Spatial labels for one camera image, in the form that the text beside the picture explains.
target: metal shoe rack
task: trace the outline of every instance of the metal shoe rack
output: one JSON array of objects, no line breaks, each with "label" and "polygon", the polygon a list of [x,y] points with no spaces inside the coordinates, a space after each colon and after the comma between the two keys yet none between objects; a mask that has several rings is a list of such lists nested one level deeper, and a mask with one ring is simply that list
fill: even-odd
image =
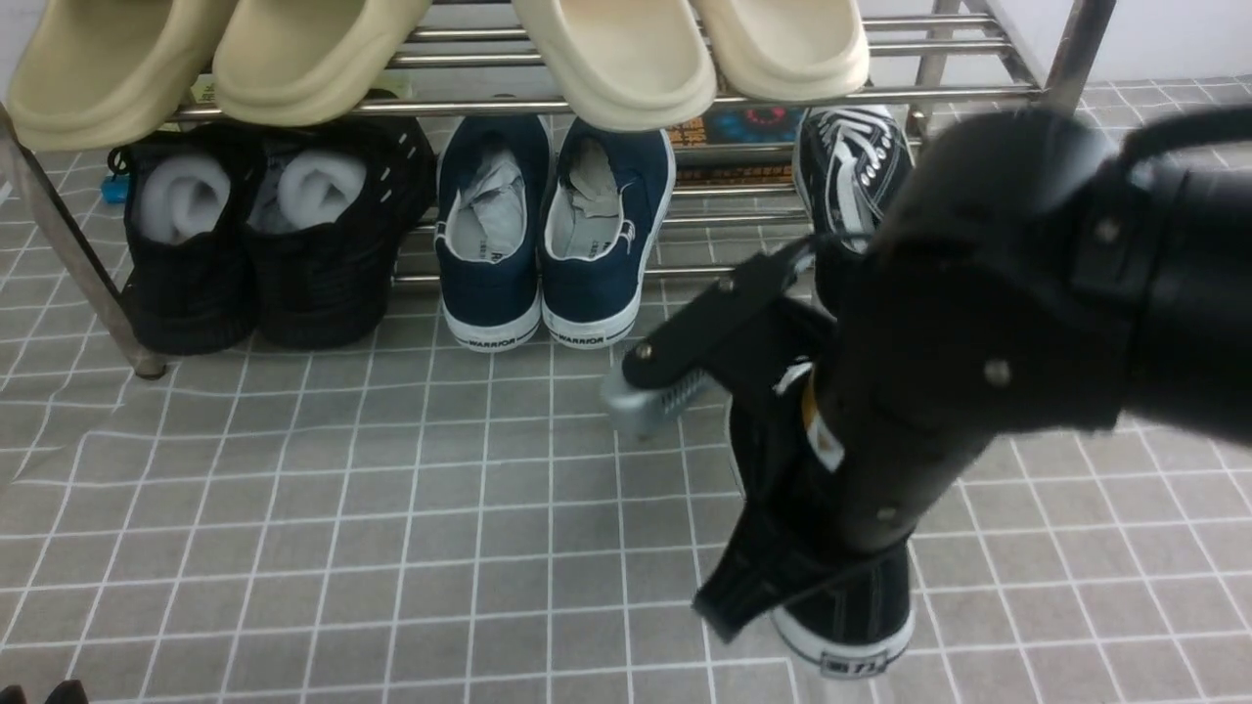
[{"label": "metal shoe rack", "polygon": [[[436,4],[456,5],[497,5],[508,0],[436,0]],[[866,88],[856,94],[840,99],[846,105],[863,104],[905,104],[908,105],[906,133],[914,148],[924,148],[933,105],[935,103],[960,101],[1029,101],[1039,100],[1059,110],[1072,111],[1078,105],[1087,76],[1090,73],[1096,53],[1104,36],[1108,20],[1117,0],[1073,0],[1059,48],[1052,66],[1044,71],[1033,65],[1030,56],[1019,50],[1022,35],[1008,19],[1000,6],[1000,0],[934,0],[933,13],[916,16],[868,16],[865,29],[870,34],[870,54],[875,58],[919,56],[916,81],[913,85]],[[873,6],[871,0],[861,0],[861,5]],[[884,33],[925,33],[924,39],[885,40]],[[973,35],[973,39],[958,39]],[[393,69],[456,69],[490,68],[506,69],[518,66],[541,66],[542,59],[535,49],[508,49],[526,41],[526,33],[518,26],[491,29],[441,29],[418,28],[409,36],[403,50],[396,54],[389,68]],[[506,46],[501,50],[482,50],[475,53],[431,53],[423,51],[432,45],[481,45]],[[944,68],[952,55],[993,55],[1003,63],[1009,81],[1002,85],[943,85]],[[824,100],[821,104],[830,104]],[[714,109],[744,109],[765,106],[764,103],[741,95],[722,95],[717,98]],[[366,101],[353,114],[357,115],[413,115],[448,116],[470,114],[516,114],[568,113],[570,105],[560,99],[488,99],[488,100],[384,100]],[[173,115],[177,123],[200,123],[222,116],[213,105],[187,105]],[[704,147],[679,152],[679,163],[701,163],[716,165],[720,163],[744,162],[789,163],[791,144],[754,144],[746,147]],[[65,266],[75,284],[83,291],[88,302],[99,314],[114,342],[134,367],[135,373],[144,378],[158,378],[164,373],[165,361],[140,346],[134,337],[130,323],[123,312],[120,292],[116,283],[101,266],[91,248],[90,241],[83,234],[65,203],[56,193],[44,173],[39,159],[24,148],[16,139],[9,113],[0,105],[0,173],[8,174],[15,192],[26,202],[39,229],[48,238],[51,248]],[[735,187],[679,187],[675,190],[677,202],[719,199],[727,202],[759,197],[791,195],[789,184],[776,185],[735,185]],[[803,225],[808,217],[799,207],[780,210],[719,209],[715,214],[670,215],[665,220],[666,230],[681,228],[717,228],[729,225]],[[423,223],[416,237],[429,237],[431,223]],[[731,269],[727,266],[696,267],[657,267],[650,268],[650,278],[714,277]],[[397,272],[396,283],[406,286],[434,284],[437,272]]]}]

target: black shoe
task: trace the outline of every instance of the black shoe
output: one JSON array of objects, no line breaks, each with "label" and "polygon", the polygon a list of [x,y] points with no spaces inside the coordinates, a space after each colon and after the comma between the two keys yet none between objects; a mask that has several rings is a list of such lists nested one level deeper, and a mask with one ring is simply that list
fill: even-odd
[{"label": "black shoe", "polygon": [[[809,365],[793,367],[780,391],[808,378]],[[762,431],[746,412],[726,411],[731,468],[740,494],[755,486]],[[800,658],[823,676],[863,679],[883,674],[904,654],[915,625],[909,595],[909,555],[901,544],[870,572],[828,586],[770,613],[775,629]]]},{"label": "black shoe", "polygon": [[[913,173],[899,123],[883,105],[814,108],[796,132],[791,164],[796,192],[818,229],[873,233]],[[846,241],[816,261],[814,303],[834,314],[848,271],[869,243]]]},{"label": "black shoe", "polygon": [[[260,333],[297,349],[357,342],[387,313],[401,241],[434,200],[431,144],[417,119],[389,116],[265,130],[263,142],[268,168],[243,228],[260,286]],[[302,192],[316,208],[293,222],[283,175],[300,170],[293,162],[327,155],[353,164],[356,185],[318,172]]]},{"label": "black shoe", "polygon": [[239,223],[263,165],[259,143],[230,124],[158,132],[109,154],[114,173],[130,174],[123,224],[134,269],[123,296],[149,349],[220,352],[257,327]]}]

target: blue object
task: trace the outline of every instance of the blue object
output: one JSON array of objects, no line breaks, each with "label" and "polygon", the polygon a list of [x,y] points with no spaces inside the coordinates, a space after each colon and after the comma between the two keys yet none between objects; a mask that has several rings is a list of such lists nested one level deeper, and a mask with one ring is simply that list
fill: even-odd
[{"label": "blue object", "polygon": [[[602,170],[595,165],[602,164],[596,145],[607,157],[613,183],[598,184],[595,177]],[[540,248],[543,322],[558,342],[597,348],[630,333],[675,174],[665,130],[622,134],[575,120],[561,145],[557,189]],[[588,179],[598,185],[588,185]],[[591,205],[588,189],[596,190]]]},{"label": "blue object", "polygon": [[125,203],[128,193],[130,193],[130,177],[125,174],[110,175],[100,184],[100,198],[110,205]]},{"label": "blue object", "polygon": [[535,243],[551,162],[538,115],[466,118],[439,155],[443,316],[470,349],[510,349],[538,329]]}]

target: metal screw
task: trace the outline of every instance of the metal screw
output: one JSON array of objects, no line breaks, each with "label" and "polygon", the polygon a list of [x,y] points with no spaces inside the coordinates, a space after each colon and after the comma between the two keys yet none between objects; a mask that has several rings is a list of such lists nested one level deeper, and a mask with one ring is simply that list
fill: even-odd
[{"label": "metal screw", "polygon": [[1096,239],[1104,244],[1113,244],[1122,236],[1122,228],[1112,218],[1101,220],[1096,225]]},{"label": "metal screw", "polygon": [[1004,360],[989,360],[983,366],[983,376],[987,377],[987,383],[1004,388],[1013,381],[1013,367]]}]

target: slide sandal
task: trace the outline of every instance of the slide sandal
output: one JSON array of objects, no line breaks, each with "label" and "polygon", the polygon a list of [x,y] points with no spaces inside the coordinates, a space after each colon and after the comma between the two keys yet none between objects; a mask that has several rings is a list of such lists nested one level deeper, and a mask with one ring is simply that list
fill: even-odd
[{"label": "slide sandal", "polygon": [[726,80],[767,100],[821,100],[869,79],[856,0],[692,0]]},{"label": "slide sandal", "polygon": [[188,95],[234,0],[49,0],[9,86],[30,149],[129,144]]},{"label": "slide sandal", "polygon": [[431,0],[239,0],[213,61],[238,120],[321,124],[354,108]]},{"label": "slide sandal", "polygon": [[716,98],[686,0],[513,0],[513,9],[570,106],[593,127],[660,129]]}]

